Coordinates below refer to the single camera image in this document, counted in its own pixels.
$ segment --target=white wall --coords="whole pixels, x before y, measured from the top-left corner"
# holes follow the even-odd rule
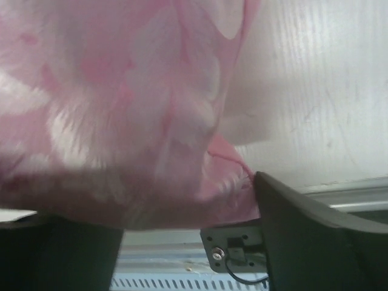
[[[34,213],[33,211],[19,211],[19,210],[6,210],[0,209],[0,222],[12,221],[23,216],[27,216]]]
[[[388,1],[268,0],[222,132],[293,187],[388,175]]]

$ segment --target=metal bracket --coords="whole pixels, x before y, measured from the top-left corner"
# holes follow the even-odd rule
[[[217,273],[266,273],[266,256],[259,219],[201,230],[210,267]]]

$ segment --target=ventilation grille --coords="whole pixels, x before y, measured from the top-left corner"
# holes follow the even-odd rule
[[[251,275],[244,277],[256,280],[260,276]],[[110,286],[112,291],[265,291],[262,284],[247,286],[234,281],[224,274],[141,274],[141,273],[116,273]]]

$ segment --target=black cable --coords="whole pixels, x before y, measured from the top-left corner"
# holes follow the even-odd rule
[[[241,284],[244,284],[244,285],[258,285],[258,284],[263,284],[264,288],[267,288],[267,285],[268,285],[268,276],[264,277],[264,278],[261,278],[259,280],[256,280],[256,281],[248,281],[248,280],[244,280],[244,279],[241,279],[239,277],[237,277],[232,271],[231,269],[229,268],[228,266],[228,262],[230,261],[230,258],[228,255],[225,256],[225,269],[226,271],[228,272],[228,274],[234,279],[236,280],[237,282],[241,283]]]

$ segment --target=sheer pink cloth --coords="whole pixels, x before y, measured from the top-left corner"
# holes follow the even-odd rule
[[[217,135],[256,0],[0,0],[0,207],[126,229],[256,218]]]

